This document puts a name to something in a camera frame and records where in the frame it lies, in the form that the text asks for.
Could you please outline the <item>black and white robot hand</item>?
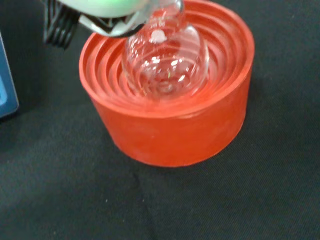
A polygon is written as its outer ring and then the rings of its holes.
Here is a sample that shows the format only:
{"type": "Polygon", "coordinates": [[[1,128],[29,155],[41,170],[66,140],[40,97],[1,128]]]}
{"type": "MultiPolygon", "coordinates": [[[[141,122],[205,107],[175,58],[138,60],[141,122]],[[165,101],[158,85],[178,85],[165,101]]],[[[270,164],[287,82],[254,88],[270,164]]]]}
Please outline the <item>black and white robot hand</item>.
{"type": "Polygon", "coordinates": [[[43,42],[69,47],[79,24],[108,38],[127,38],[149,21],[158,0],[43,0],[43,42]]]}

